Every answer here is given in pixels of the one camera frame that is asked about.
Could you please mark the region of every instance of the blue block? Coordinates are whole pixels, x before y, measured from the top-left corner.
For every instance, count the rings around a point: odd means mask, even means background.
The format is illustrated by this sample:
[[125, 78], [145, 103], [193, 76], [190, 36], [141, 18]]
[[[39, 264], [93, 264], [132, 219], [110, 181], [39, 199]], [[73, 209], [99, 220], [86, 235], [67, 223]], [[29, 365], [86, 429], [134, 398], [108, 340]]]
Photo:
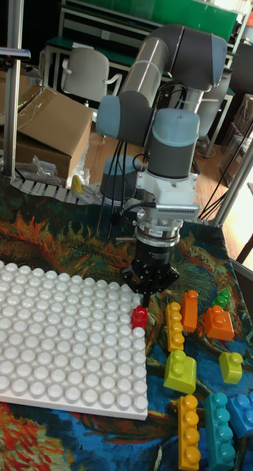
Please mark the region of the blue block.
[[229, 471], [234, 466], [233, 433], [228, 425], [227, 396], [223, 392], [210, 394], [204, 401], [204, 423], [207, 437], [209, 471]]
[[227, 410], [232, 428], [239, 439], [253, 435], [253, 391], [247, 396], [239, 394], [229, 399]]

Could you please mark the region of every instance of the metal pole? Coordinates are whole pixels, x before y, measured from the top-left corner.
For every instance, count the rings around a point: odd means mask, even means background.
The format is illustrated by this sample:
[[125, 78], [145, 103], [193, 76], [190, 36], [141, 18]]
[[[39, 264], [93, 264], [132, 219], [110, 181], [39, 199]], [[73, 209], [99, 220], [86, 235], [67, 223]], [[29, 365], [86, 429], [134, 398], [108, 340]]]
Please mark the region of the metal pole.
[[240, 31], [239, 31], [239, 33], [238, 33], [237, 39], [236, 39], [236, 41], [235, 41], [235, 44], [234, 44], [234, 47], [233, 47], [233, 50], [232, 50], [232, 53], [233, 53], [233, 54], [236, 54], [236, 52], [237, 52], [238, 45], [239, 45], [239, 43], [240, 43], [240, 39], [241, 39], [241, 37], [242, 37], [242, 35], [243, 35], [244, 29], [246, 28], [247, 21], [249, 20], [249, 16], [250, 16], [250, 14], [251, 14], [252, 8], [253, 8], [253, 4], [251, 4], [251, 5], [249, 6], [248, 11], [247, 11], [247, 13], [245, 14], [245, 16], [244, 16], [244, 18], [243, 18], [243, 22], [242, 22], [242, 24], [241, 24]]
[[[9, 0], [7, 47], [21, 49], [24, 0]], [[16, 60], [6, 75], [4, 123], [4, 175], [15, 179], [17, 109], [21, 61]]]
[[238, 196], [238, 192], [241, 189], [242, 185], [244, 184], [246, 178], [249, 175], [253, 166], [253, 139], [251, 145], [249, 146], [245, 158], [239, 168], [238, 173], [235, 175], [235, 178], [232, 181], [229, 190], [226, 193], [226, 196], [219, 208], [215, 218], [211, 221], [212, 226], [222, 226], [225, 222], [234, 201]]

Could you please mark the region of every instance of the yellow block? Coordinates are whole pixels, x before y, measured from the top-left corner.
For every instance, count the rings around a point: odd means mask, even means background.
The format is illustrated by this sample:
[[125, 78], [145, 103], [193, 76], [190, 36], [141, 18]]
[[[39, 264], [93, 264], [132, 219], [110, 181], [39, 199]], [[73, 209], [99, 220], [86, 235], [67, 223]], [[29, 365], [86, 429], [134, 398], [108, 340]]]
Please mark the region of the yellow block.
[[181, 306], [178, 302], [171, 302], [166, 307], [166, 326], [168, 351], [184, 350], [185, 337], [182, 335], [182, 315], [180, 313]]
[[79, 181], [78, 175], [74, 175], [71, 182], [71, 190], [75, 190], [77, 193], [84, 193], [82, 184]]
[[197, 405], [198, 400], [191, 394], [178, 399], [179, 469], [184, 471], [198, 470], [201, 459], [198, 448], [200, 434], [197, 430]]

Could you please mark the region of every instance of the lime green block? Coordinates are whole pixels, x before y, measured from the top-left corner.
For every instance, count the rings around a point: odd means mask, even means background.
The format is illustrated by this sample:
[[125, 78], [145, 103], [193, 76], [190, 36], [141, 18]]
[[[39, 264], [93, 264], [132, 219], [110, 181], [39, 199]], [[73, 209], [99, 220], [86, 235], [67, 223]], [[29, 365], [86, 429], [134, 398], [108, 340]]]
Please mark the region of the lime green block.
[[182, 350], [171, 352], [166, 361], [164, 382], [166, 388], [193, 394], [196, 390], [196, 360]]
[[241, 364], [243, 358], [240, 353], [223, 352], [219, 356], [222, 378], [225, 383], [237, 384], [242, 377]]

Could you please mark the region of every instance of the white baseplate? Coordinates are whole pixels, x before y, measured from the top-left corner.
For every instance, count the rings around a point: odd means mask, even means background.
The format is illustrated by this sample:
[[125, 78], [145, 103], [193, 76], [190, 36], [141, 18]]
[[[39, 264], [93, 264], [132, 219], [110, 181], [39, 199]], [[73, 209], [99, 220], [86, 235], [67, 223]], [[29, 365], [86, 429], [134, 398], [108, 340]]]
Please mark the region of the white baseplate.
[[145, 331], [127, 285], [0, 261], [0, 400], [145, 420]]

